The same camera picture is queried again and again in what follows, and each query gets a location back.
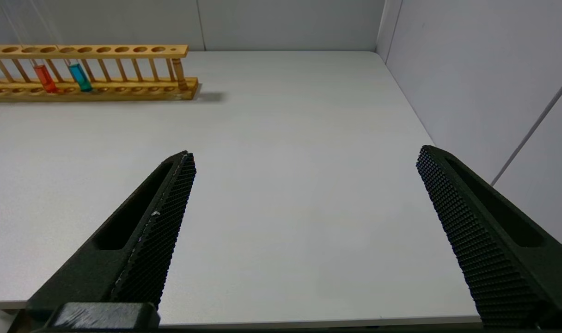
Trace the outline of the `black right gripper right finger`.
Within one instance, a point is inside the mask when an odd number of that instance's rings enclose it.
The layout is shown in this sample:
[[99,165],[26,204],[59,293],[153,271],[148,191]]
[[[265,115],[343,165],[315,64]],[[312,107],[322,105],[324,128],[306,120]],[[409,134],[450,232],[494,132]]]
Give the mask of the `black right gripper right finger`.
[[562,327],[562,244],[449,152],[417,171],[485,327]]

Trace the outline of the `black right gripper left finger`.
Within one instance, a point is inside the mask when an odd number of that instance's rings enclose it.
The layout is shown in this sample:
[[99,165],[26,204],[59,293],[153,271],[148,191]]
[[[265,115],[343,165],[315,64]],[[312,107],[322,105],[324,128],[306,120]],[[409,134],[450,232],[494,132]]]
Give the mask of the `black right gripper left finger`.
[[27,301],[35,321],[68,302],[158,306],[196,175],[194,155],[170,156]]

